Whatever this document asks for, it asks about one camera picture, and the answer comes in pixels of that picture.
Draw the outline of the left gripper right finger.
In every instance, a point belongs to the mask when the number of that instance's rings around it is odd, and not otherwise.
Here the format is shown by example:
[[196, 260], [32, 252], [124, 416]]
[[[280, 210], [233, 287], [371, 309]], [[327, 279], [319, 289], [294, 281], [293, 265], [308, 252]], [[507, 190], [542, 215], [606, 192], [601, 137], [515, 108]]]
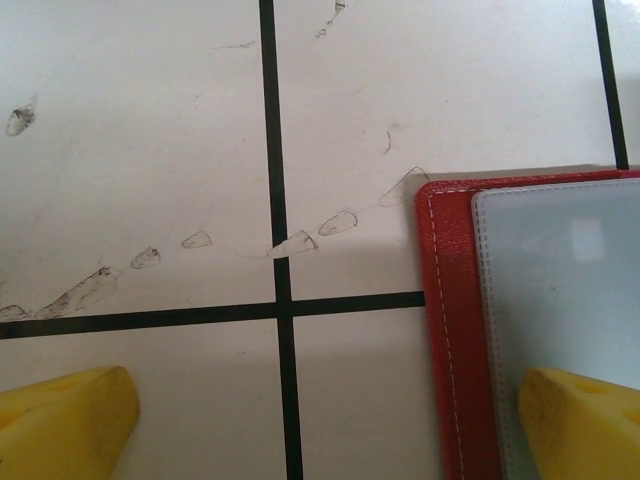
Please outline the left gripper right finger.
[[518, 415], [541, 480], [640, 480], [640, 390], [530, 369]]

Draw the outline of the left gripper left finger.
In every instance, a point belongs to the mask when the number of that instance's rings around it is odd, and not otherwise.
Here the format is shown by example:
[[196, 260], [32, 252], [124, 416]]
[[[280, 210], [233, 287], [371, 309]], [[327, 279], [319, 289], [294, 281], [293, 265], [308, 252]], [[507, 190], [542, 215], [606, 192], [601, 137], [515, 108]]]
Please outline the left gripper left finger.
[[110, 480], [139, 414], [122, 366], [0, 392], [0, 480]]

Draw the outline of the red leather card holder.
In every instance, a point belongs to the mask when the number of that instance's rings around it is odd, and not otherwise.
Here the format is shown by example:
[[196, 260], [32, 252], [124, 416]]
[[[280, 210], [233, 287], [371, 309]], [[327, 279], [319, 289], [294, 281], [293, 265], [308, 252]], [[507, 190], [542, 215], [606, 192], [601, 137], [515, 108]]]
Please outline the red leather card holder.
[[640, 179], [640, 170], [430, 181], [415, 196], [446, 480], [503, 480], [472, 219], [483, 190]]

